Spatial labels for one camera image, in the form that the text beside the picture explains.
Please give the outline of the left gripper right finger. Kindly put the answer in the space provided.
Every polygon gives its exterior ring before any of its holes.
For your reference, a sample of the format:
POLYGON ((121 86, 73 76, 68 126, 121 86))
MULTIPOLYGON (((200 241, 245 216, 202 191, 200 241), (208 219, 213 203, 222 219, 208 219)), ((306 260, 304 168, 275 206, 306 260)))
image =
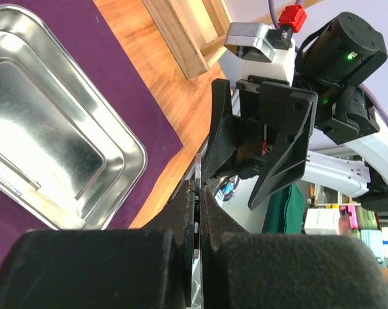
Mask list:
POLYGON ((388 308, 373 253, 347 236, 252 234, 200 194, 204 308, 388 308))

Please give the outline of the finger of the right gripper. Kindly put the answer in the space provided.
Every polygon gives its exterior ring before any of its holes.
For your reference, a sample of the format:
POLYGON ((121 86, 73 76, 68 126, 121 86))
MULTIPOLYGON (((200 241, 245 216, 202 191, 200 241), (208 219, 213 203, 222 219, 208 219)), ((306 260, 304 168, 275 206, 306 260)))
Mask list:
POLYGON ((259 92, 260 123, 275 134, 248 201, 257 208, 266 198, 300 180, 305 171, 309 139, 315 124, 315 91, 263 82, 259 92))
POLYGON ((211 92, 211 124, 202 179, 257 176, 263 164, 262 125, 233 114, 228 80, 214 80, 211 92))

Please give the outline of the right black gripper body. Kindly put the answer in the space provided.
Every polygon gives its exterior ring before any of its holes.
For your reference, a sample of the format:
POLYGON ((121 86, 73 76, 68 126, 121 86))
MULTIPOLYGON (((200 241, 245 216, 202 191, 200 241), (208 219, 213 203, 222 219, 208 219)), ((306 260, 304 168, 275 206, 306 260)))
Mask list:
MULTIPOLYGON (((312 33, 295 52, 295 74, 290 87, 317 92, 313 129, 320 129, 337 144, 377 133, 380 128, 369 116, 370 102, 365 99, 360 84, 386 59, 387 51, 381 33, 355 14, 340 13, 312 33)), ((259 124, 259 92, 263 82, 284 84, 254 76, 237 82, 241 116, 259 124)), ((264 163, 271 152, 275 134, 261 125, 264 163)), ((307 151, 301 179, 352 177, 351 173, 342 169, 340 160, 307 151)))

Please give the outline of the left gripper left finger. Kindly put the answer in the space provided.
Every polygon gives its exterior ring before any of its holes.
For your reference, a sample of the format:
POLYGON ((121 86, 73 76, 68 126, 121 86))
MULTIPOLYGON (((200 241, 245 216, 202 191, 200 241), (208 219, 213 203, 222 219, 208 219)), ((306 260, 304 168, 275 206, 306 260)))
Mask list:
POLYGON ((195 186, 140 229, 33 230, 0 267, 0 308, 186 308, 195 186))

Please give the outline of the steel instrument tray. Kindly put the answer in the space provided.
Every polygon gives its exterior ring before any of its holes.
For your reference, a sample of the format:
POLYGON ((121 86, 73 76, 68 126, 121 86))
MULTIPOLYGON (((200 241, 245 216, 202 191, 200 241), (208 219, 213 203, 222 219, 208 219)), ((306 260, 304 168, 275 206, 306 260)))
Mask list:
POLYGON ((105 229, 145 147, 47 25, 0 5, 0 191, 53 229, 105 229))

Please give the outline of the purple surgical wrap cloth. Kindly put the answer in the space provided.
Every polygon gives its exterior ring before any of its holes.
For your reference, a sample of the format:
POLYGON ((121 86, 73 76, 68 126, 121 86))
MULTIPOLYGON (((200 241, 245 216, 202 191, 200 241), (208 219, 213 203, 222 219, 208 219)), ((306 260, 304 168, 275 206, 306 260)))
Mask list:
MULTIPOLYGON (((109 225, 111 229, 127 229, 182 143, 93 1, 16 4, 49 26, 148 152, 145 173, 109 225)), ((22 234, 45 227, 0 191, 0 266, 22 234)))

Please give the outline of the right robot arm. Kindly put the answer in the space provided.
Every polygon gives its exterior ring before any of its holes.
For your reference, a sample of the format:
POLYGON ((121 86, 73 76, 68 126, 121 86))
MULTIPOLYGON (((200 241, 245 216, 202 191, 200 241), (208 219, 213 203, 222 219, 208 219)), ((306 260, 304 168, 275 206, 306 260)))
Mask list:
POLYGON ((386 60, 383 35, 342 12, 296 45, 306 19, 288 6, 276 27, 234 22, 225 47, 242 61, 234 114, 230 82, 212 82, 204 180, 256 178, 250 209, 298 180, 388 211, 388 127, 364 80, 386 60))

